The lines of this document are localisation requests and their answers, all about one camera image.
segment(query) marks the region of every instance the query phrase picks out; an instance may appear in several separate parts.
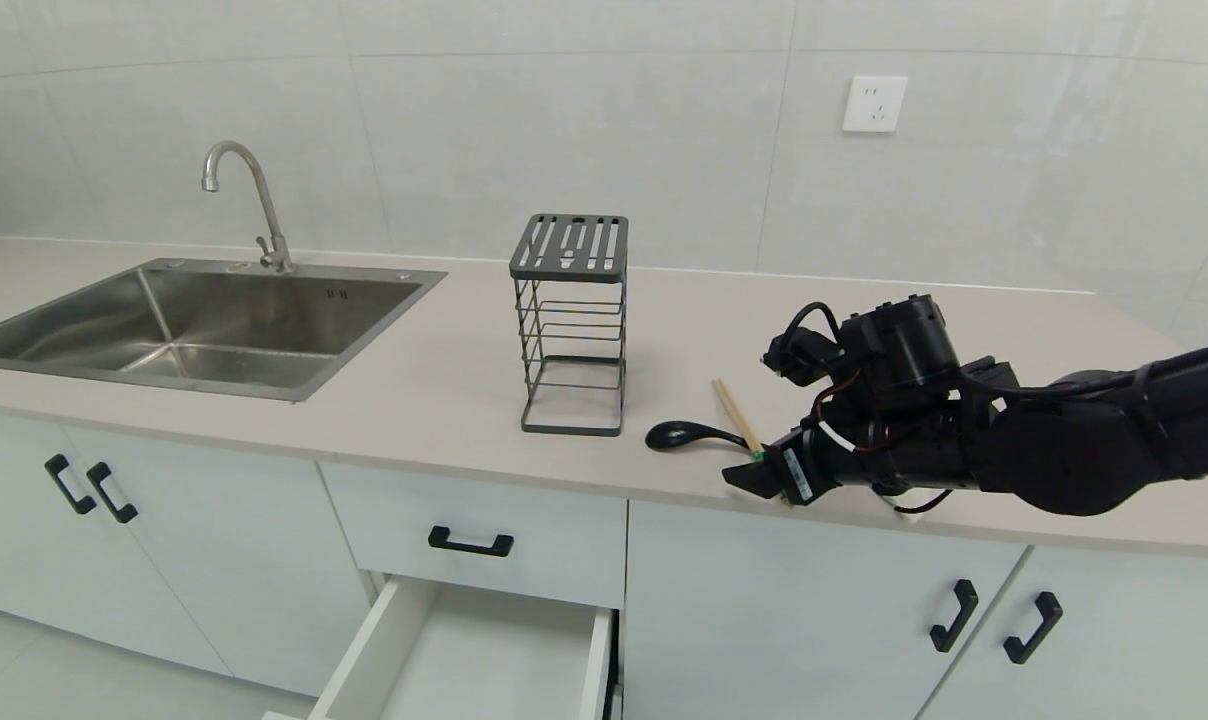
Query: white wire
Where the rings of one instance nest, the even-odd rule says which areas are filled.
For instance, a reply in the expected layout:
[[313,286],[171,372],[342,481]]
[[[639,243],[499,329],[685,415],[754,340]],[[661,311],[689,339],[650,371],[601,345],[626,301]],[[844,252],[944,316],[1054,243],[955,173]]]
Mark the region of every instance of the white wire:
[[836,432],[836,429],[831,428],[826,420],[819,420],[818,426],[821,428],[821,431],[826,432],[827,437],[831,439],[837,446],[846,448],[848,452],[856,451],[856,446],[848,442],[848,439],[843,437],[842,434]]

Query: cabinet handle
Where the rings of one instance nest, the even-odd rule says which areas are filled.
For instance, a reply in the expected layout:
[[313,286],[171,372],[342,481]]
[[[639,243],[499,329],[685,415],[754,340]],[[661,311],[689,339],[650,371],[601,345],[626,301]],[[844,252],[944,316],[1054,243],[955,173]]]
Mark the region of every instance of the cabinet handle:
[[960,602],[960,614],[956,615],[956,621],[951,623],[951,629],[943,628],[942,625],[934,625],[928,632],[929,637],[933,638],[933,646],[939,652],[951,652],[951,649],[956,646],[957,639],[960,639],[964,626],[969,625],[969,619],[972,619],[972,611],[978,609],[978,592],[969,580],[957,580],[956,600]]
[[75,500],[75,497],[70,495],[70,490],[66,489],[66,483],[60,481],[60,471],[66,468],[70,468],[70,461],[66,460],[66,457],[60,454],[60,452],[57,455],[52,455],[45,463],[45,471],[48,474],[48,477],[52,478],[57,489],[60,489],[60,495],[66,499],[66,503],[70,503],[70,509],[75,511],[75,515],[85,515],[93,507],[97,507],[97,500],[93,500],[93,498],[88,495]]
[[133,503],[127,503],[123,507],[116,506],[115,501],[111,501],[111,497],[106,495],[106,489],[101,488],[101,482],[111,477],[111,469],[105,461],[99,461],[89,468],[86,475],[88,483],[97,490],[97,495],[101,497],[101,501],[106,504],[106,510],[110,510],[111,515],[115,516],[116,523],[127,526],[129,519],[137,518],[137,507],[133,507]]
[[440,550],[455,550],[458,552],[474,552],[476,554],[490,554],[494,557],[505,557],[511,554],[511,546],[516,542],[516,538],[511,536],[498,536],[493,541],[493,546],[484,547],[482,544],[465,544],[465,542],[449,542],[448,535],[453,530],[445,526],[435,526],[431,528],[430,536],[426,536],[426,544],[431,547],[439,547]]
[[1026,643],[1022,643],[1016,635],[1007,635],[1005,639],[1005,652],[1007,652],[1007,660],[1011,660],[1012,664],[1026,664],[1026,661],[1030,660],[1030,654],[1035,652],[1035,648],[1039,648],[1039,643],[1049,637],[1053,625],[1062,620],[1062,605],[1053,593],[1047,591],[1039,593],[1039,597],[1035,598],[1035,606],[1038,606],[1039,616],[1043,619],[1035,628],[1035,634],[1030,635]]

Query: cabinet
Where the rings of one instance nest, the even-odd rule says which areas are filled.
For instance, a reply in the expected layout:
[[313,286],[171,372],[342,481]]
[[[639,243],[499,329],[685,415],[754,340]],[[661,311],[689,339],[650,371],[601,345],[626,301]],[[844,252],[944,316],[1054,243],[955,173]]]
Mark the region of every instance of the cabinet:
[[[83,513],[45,469],[56,455]],[[59,426],[0,416],[0,610],[226,673],[143,547],[93,497],[86,470]]]
[[237,678],[320,693],[372,605],[314,461],[66,428]]
[[[1061,620],[1012,664],[1046,591]],[[1208,561],[1034,547],[924,712],[970,718],[1207,720]]]
[[[1024,550],[632,503],[627,720],[911,719]],[[939,652],[962,579],[978,606]]]

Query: red wire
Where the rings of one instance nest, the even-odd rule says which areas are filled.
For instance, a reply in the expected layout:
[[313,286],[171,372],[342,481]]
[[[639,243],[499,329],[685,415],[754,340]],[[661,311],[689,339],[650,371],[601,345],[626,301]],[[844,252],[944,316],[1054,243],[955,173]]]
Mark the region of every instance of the red wire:
[[[856,368],[856,370],[854,370],[854,373],[848,374],[848,379],[843,381],[840,384],[834,384],[834,387],[829,387],[827,389],[824,389],[824,391],[819,391],[818,393],[818,397],[813,402],[813,406],[814,406],[815,414],[818,416],[819,423],[821,423],[824,420],[821,418],[821,406],[824,405],[824,401],[827,400],[827,397],[831,397],[835,393],[841,391],[841,389],[846,389],[847,387],[850,387],[850,384],[854,383],[854,381],[856,381],[856,376],[860,374],[860,373],[861,373],[861,368]],[[882,439],[882,441],[879,441],[879,442],[877,442],[877,443],[875,443],[873,446],[870,446],[870,447],[861,447],[861,446],[856,446],[855,445],[854,446],[854,451],[856,451],[856,452],[879,452],[879,451],[882,451],[885,447],[888,447],[888,428],[884,428],[884,439]]]

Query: faucet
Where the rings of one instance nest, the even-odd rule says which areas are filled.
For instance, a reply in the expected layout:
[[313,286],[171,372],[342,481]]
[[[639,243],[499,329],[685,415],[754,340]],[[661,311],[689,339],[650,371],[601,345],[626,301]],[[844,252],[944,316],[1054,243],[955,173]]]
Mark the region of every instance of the faucet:
[[249,152],[246,147],[232,140],[223,140],[211,146],[205,158],[203,190],[205,192],[217,192],[217,164],[221,161],[221,156],[226,155],[226,152],[239,155],[244,159],[244,163],[248,163],[248,170],[252,173],[252,181],[257,184],[257,197],[261,197],[262,211],[266,213],[266,227],[271,230],[271,243],[267,243],[266,238],[261,236],[257,237],[257,245],[262,249],[260,263],[265,268],[275,271],[275,273],[292,273],[294,269],[297,269],[297,265],[294,265],[292,256],[288,254],[288,242],[284,240],[284,233],[280,232],[279,217],[275,217],[275,204],[271,202],[271,191],[266,187],[266,175],[262,174],[262,166],[252,156],[252,152]]

